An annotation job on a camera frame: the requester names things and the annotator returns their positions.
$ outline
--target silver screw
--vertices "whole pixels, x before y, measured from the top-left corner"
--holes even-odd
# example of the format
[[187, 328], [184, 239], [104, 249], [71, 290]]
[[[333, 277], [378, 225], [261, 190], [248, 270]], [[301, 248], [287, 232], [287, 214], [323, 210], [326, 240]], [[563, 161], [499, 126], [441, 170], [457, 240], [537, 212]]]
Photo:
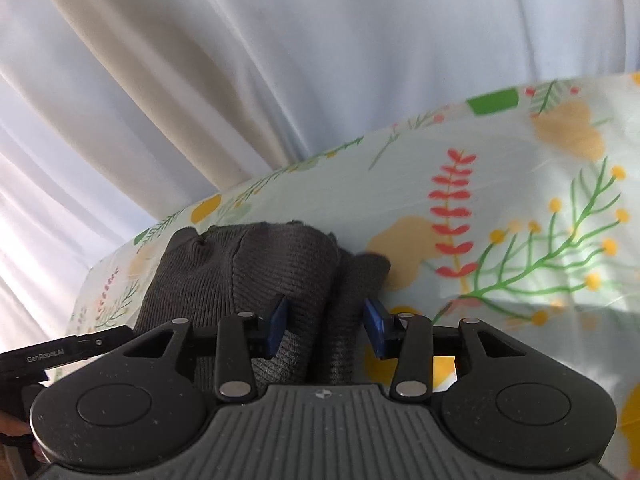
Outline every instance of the silver screw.
[[396, 386], [396, 392], [403, 397], [420, 397], [427, 392], [427, 385], [420, 381], [402, 381]]
[[220, 393], [225, 397], [244, 397], [251, 393], [251, 385], [244, 381], [228, 381], [220, 386]]

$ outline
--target ribbed knit fabric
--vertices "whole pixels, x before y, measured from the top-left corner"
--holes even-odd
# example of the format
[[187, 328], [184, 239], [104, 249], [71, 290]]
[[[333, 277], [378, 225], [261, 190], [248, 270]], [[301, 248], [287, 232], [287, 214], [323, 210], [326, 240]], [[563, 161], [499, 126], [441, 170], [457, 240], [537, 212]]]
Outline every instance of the ribbed knit fabric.
[[[194, 228], [184, 228], [167, 245], [134, 330], [143, 333], [176, 317], [191, 319], [194, 327], [217, 326], [223, 316], [236, 312], [260, 314], [275, 296], [284, 294], [292, 304], [287, 331], [276, 357], [252, 361], [258, 385], [301, 383], [308, 374], [346, 377], [346, 370], [353, 366], [353, 346], [345, 344], [344, 338], [356, 330], [362, 315], [362, 300], [358, 306], [353, 291], [377, 293], [386, 276], [386, 272], [381, 275], [380, 262], [388, 270], [382, 256], [369, 255], [363, 263], [376, 262], [375, 272], [364, 276], [366, 266], [345, 263], [352, 258], [339, 249], [333, 237], [300, 222], [213, 226], [201, 235]], [[364, 278], [365, 283], [345, 286], [342, 269], [356, 280]], [[351, 299], [342, 300], [341, 290]], [[337, 316], [336, 308], [345, 304], [353, 313]], [[349, 327], [318, 339], [325, 307]], [[340, 358], [322, 341], [336, 341]], [[313, 368], [317, 365], [322, 373], [309, 370], [312, 352], [316, 356]], [[194, 384], [202, 390], [213, 389], [213, 366], [213, 358], [197, 361]]]

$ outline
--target red leaf print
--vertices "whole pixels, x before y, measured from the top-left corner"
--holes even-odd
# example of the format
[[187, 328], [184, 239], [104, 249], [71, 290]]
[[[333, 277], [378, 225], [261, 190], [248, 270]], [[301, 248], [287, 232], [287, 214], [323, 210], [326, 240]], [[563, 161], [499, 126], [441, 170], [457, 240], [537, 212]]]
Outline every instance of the red leaf print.
[[459, 170], [457, 168], [454, 168], [453, 166], [441, 166], [440, 169], [450, 174], [463, 175], [463, 176], [470, 175], [474, 172], [474, 170]]
[[436, 175], [431, 177], [431, 180], [436, 184], [450, 184], [448, 176]]
[[463, 189], [461, 191], [454, 191], [453, 193], [445, 193], [444, 191], [437, 189], [436, 191], [431, 191], [428, 194], [428, 197], [433, 198], [434, 200], [445, 200], [447, 198], [466, 200], [467, 198], [471, 197], [471, 193], [469, 193], [466, 189]]
[[445, 216], [445, 217], [449, 217], [449, 216], [471, 216], [471, 211], [469, 211], [469, 209], [465, 208], [465, 207], [457, 207], [454, 209], [448, 209], [446, 207], [440, 207], [440, 206], [436, 206], [436, 207], [432, 207], [431, 208], [431, 212], [434, 215], [437, 216]]
[[458, 236], [469, 231], [469, 224], [461, 225], [460, 227], [456, 227], [455, 229], [451, 229], [446, 224], [432, 224], [431, 229], [436, 231], [439, 235], [452, 235]]
[[449, 155], [449, 158], [454, 162], [458, 162], [461, 157], [460, 152], [458, 150], [454, 150], [453, 148], [449, 148], [447, 150], [447, 155]]
[[442, 254], [466, 254], [474, 246], [473, 242], [464, 242], [458, 246], [451, 244], [436, 244], [436, 249]]
[[462, 276], [471, 274], [477, 268], [478, 264], [473, 262], [472, 264], [463, 265], [460, 270], [453, 270], [451, 267], [438, 267], [435, 272], [445, 278], [461, 278]]
[[476, 160], [477, 155], [467, 155], [461, 158], [458, 162], [460, 164], [471, 164], [474, 160]]
[[452, 186], [456, 186], [456, 187], [464, 187], [469, 183], [469, 181], [466, 178], [460, 178], [458, 180], [452, 180], [451, 182], [449, 182], [449, 184], [451, 184]]

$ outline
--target white curtain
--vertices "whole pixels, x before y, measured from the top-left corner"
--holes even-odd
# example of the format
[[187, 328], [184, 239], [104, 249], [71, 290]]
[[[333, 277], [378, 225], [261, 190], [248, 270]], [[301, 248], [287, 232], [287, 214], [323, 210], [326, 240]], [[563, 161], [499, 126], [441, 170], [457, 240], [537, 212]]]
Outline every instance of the white curtain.
[[0, 0], [0, 351], [182, 206], [503, 86], [640, 65], [640, 0]]

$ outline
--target human hand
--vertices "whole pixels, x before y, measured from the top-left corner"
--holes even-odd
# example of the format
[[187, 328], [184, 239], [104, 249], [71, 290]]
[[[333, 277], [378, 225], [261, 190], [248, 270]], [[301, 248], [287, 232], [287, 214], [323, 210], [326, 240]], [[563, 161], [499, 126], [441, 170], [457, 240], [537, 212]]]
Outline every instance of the human hand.
[[[22, 436], [30, 434], [31, 428], [23, 420], [15, 418], [8, 413], [0, 412], [0, 433], [4, 433], [6, 436]], [[36, 441], [33, 442], [33, 453], [38, 462], [47, 463], [47, 459], [44, 458], [42, 450]]]

